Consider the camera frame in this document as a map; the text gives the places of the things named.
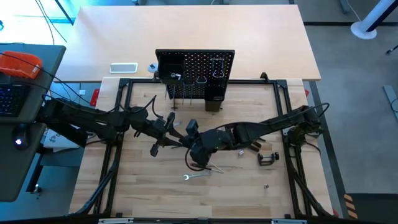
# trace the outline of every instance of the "light wood desk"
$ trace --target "light wood desk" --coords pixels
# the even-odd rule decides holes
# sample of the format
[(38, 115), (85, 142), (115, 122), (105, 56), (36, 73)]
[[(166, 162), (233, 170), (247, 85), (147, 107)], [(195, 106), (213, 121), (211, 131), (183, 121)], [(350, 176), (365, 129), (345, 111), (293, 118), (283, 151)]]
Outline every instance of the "light wood desk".
[(321, 79), (296, 5), (82, 7), (57, 77), (100, 82), (119, 62), (151, 77), (155, 49), (235, 50), (231, 78)]
[[(118, 78), (104, 78), (97, 108), (110, 110), (114, 106)], [(288, 80), (293, 108), (307, 104), (301, 80)], [(131, 106), (145, 105), (154, 95), (158, 98), (155, 110), (167, 116), (172, 101), (164, 100), (165, 86), (134, 84)], [(183, 124), (176, 129), (184, 134), (190, 119), (198, 121), (200, 131), (234, 121), (263, 121), (277, 116), (275, 96), (267, 85), (228, 85), (226, 98), (218, 113), (205, 112), (203, 100), (176, 100), (176, 121)], [(148, 119), (155, 119), (149, 110)], [(272, 166), (260, 167), (256, 154), (246, 151), (238, 159), (237, 151), (217, 152), (211, 161), (226, 173), (184, 181), (182, 175), (192, 174), (184, 163), (185, 148), (160, 148), (157, 157), (149, 150), (155, 139), (141, 134), (133, 138), (134, 130), (125, 133), (118, 181), (113, 202), (113, 215), (123, 212), (125, 217), (197, 218), (241, 217), (283, 218), (292, 211), (292, 201), (284, 160), (280, 132), (263, 136), (267, 140), (262, 154), (279, 152), (280, 160)], [(316, 140), (307, 139), (316, 144)], [(105, 145), (93, 144), (85, 149), (70, 211), (77, 211), (98, 185)], [(311, 146), (302, 148), (302, 160), (307, 185), (328, 212), (332, 212), (328, 188), (318, 151)], [(300, 208), (304, 211), (301, 191), (297, 188)], [(103, 197), (105, 204), (107, 193)]]

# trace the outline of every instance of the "orange object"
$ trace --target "orange object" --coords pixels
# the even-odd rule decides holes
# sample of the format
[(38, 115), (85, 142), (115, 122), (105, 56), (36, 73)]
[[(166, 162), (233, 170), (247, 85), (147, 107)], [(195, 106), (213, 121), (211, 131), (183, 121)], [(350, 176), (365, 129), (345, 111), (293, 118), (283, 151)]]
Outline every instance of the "orange object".
[(42, 66), (43, 61), (36, 55), (9, 50), (0, 55), (0, 72), (6, 75), (21, 78), (36, 78)]

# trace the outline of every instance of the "black pegboard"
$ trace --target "black pegboard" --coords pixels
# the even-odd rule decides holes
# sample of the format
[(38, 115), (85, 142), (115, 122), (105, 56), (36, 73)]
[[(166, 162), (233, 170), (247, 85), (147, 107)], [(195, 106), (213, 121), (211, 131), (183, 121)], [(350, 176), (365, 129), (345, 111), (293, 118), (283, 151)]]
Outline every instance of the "black pegboard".
[(156, 50), (158, 59), (162, 55), (184, 56), (181, 81), (167, 85), (170, 99), (205, 99), (205, 91), (220, 87), (225, 95), (234, 50)]

